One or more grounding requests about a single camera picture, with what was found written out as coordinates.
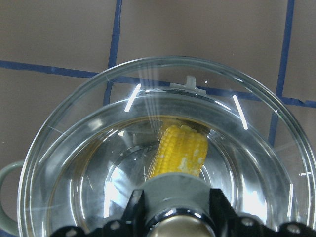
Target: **glass lid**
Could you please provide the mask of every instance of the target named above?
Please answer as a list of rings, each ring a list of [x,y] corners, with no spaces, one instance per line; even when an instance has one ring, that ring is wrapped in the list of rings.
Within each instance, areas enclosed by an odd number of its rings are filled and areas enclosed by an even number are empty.
[[[203,137],[195,175],[220,188],[236,213],[273,230],[288,221],[315,227],[314,157],[288,109],[237,70],[170,56],[110,68],[51,114],[22,171],[20,234],[47,236],[65,225],[88,233],[120,217],[150,179],[171,127]],[[186,151],[185,139],[173,156]]]

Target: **corn kernel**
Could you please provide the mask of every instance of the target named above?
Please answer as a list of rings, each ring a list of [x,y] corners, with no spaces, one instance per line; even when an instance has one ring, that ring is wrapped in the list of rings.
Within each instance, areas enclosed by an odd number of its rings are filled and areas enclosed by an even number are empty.
[[[199,176],[207,153],[207,139],[196,130],[171,125],[164,132],[154,159],[150,178],[168,172]]]

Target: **blue grout line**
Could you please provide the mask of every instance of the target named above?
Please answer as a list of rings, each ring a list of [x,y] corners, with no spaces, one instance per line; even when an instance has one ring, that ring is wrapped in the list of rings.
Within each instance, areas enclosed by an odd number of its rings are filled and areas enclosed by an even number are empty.
[[[94,72],[86,72],[86,71],[81,71],[81,70],[35,65],[35,64],[28,64],[28,63],[17,63],[17,62],[3,61],[3,60],[0,60],[0,67],[7,68],[7,69],[14,69],[14,70],[25,70],[25,71],[33,71],[33,72],[39,72],[39,73],[62,75],[62,76],[68,76],[68,77],[76,77],[76,78],[91,78],[98,74]]]
[[[117,63],[118,49],[119,49],[119,36],[120,36],[120,13],[122,10],[122,0],[117,0],[115,7],[114,23],[112,30],[112,40],[110,48],[110,56],[108,67],[114,67]],[[110,96],[112,91],[113,83],[107,81],[107,88],[104,92],[103,105],[107,105],[110,102]]]
[[[7,69],[13,69],[13,70],[26,70],[26,71],[48,73],[48,74],[69,76],[69,77],[76,77],[76,78],[91,78],[94,75],[98,74],[96,72],[87,72],[87,71],[80,71],[80,70],[73,70],[73,69],[66,69],[66,68],[56,68],[56,67],[51,67],[51,66],[42,66],[42,65],[17,63],[17,62],[9,62],[9,61],[0,60],[0,68],[1,67],[7,68]],[[139,83],[139,79],[129,78],[129,80],[122,80],[118,78],[118,79],[114,79],[113,82]],[[230,96],[230,92],[231,92],[229,90],[222,90],[222,89],[216,89],[216,88],[208,88],[208,87],[201,87],[201,88],[206,90],[207,94],[210,94],[210,95],[224,96],[226,94]],[[237,93],[240,99],[258,100],[258,99],[255,99],[255,96],[252,95],[251,93],[238,92],[238,91],[236,91],[235,93]],[[303,102],[299,99],[289,98],[289,97],[281,97],[280,99],[286,105],[316,108],[316,101],[307,100]]]
[[[288,2],[287,2],[287,10],[286,10],[286,18],[285,18],[285,27],[284,27],[284,35],[283,35],[283,44],[282,44],[280,67],[279,67],[277,83],[276,83],[276,95],[279,98],[282,98],[283,89],[284,89],[287,59],[288,59],[288,53],[289,53],[290,41],[291,41],[293,12],[294,12],[294,0],[288,0]],[[272,146],[274,146],[275,140],[276,140],[277,121],[278,121],[277,115],[276,114],[272,114],[271,123],[270,123],[270,131],[269,131],[269,136],[268,136],[268,141],[269,141],[269,143]]]
[[[114,23],[113,23],[113,31],[112,31],[112,41],[110,48],[110,57],[108,67],[114,67],[117,63],[118,49],[119,49],[119,36],[120,36],[120,13],[122,10],[122,0],[117,0],[115,15],[114,15]]]
[[[16,237],[14,235],[9,234],[8,232],[4,230],[0,230],[0,237]]]

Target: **screw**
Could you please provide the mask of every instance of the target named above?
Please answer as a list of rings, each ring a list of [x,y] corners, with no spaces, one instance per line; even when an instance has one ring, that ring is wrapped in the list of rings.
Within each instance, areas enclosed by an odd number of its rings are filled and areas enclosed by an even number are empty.
[[[300,228],[295,224],[289,224],[286,228],[293,234],[299,234],[301,232]]]
[[[111,229],[112,231],[116,231],[116,230],[118,230],[119,228],[120,228],[120,223],[119,223],[118,221],[114,221],[114,222],[112,222],[111,225],[110,225],[110,229]]]
[[[255,224],[254,220],[248,218],[248,217],[244,217],[242,218],[241,222],[245,225],[245,226],[253,226]]]
[[[68,230],[65,234],[66,237],[74,237],[76,236],[77,231],[74,228],[71,228],[70,230]]]

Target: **brown tile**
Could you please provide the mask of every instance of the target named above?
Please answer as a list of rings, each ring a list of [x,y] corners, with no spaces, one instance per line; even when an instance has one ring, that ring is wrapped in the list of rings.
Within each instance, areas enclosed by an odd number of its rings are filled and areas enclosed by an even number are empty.
[[[23,160],[41,125],[86,79],[0,68],[0,169]],[[5,181],[1,201],[16,218],[19,171]]]
[[[116,1],[2,1],[0,59],[100,72]]]
[[[316,109],[300,107],[300,106],[287,106],[287,107],[300,123],[315,153],[316,152]]]
[[[118,62],[160,55],[217,61],[275,91],[286,1],[125,1]]]
[[[111,90],[110,103],[129,98],[134,89],[134,84],[114,83]]]
[[[316,100],[316,4],[296,1],[283,96]]]

